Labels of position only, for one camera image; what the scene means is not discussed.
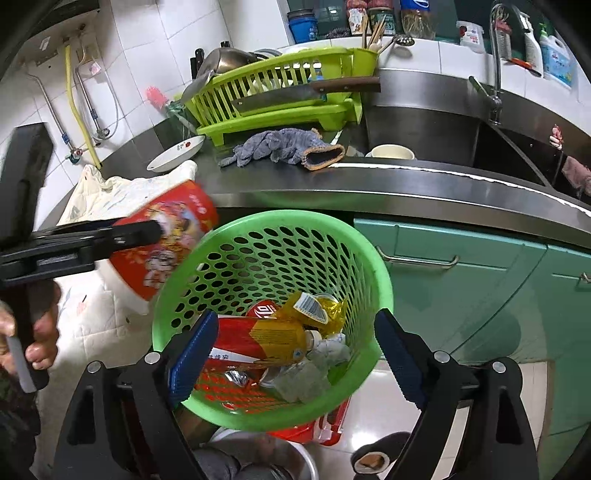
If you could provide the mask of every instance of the white mug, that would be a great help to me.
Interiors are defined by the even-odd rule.
[[[414,152],[402,145],[378,145],[371,151],[373,158],[397,158],[400,160],[415,160]]]

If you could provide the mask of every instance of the faucet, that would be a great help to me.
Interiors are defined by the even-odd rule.
[[[519,19],[519,24],[525,33],[529,32],[529,26],[525,22],[525,19],[521,16],[521,11],[515,6],[511,4],[505,4],[501,0],[495,0],[491,6],[491,17],[489,22],[489,32],[491,35],[491,50],[492,50],[492,57],[493,57],[493,67],[494,67],[494,85],[492,86],[492,92],[488,93],[485,87],[474,77],[471,76],[468,78],[470,84],[474,87],[483,98],[486,99],[489,107],[490,107],[490,117],[489,121],[493,125],[500,125],[501,124],[501,113],[503,111],[503,100],[500,97],[501,94],[501,55],[499,54],[499,44],[496,39],[496,17],[497,13],[501,8],[508,8],[515,12],[517,18]]]

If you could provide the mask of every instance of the barcode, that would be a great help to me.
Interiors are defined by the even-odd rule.
[[[312,295],[302,293],[295,303],[294,308],[317,322],[325,325],[329,322],[329,317],[324,311],[324,308],[322,308],[322,305]]]

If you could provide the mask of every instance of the plate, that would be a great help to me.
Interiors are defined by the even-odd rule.
[[[205,135],[198,137],[191,137],[188,140],[183,140],[175,146],[170,147],[167,151],[162,152],[158,157],[150,162],[147,170],[154,173],[165,173],[176,167],[189,158],[194,157],[205,142]]]

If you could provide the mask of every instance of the metal pot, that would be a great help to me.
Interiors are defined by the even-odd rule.
[[[221,428],[208,445],[234,456],[243,465],[252,462],[273,463],[289,471],[294,480],[320,480],[312,455],[299,443],[266,433]]]
[[[198,95],[216,75],[250,65],[260,59],[266,59],[268,58],[267,53],[270,51],[261,50],[261,53],[250,53],[229,47],[212,50],[197,72],[197,78],[183,92],[181,103],[187,103],[195,95]]]

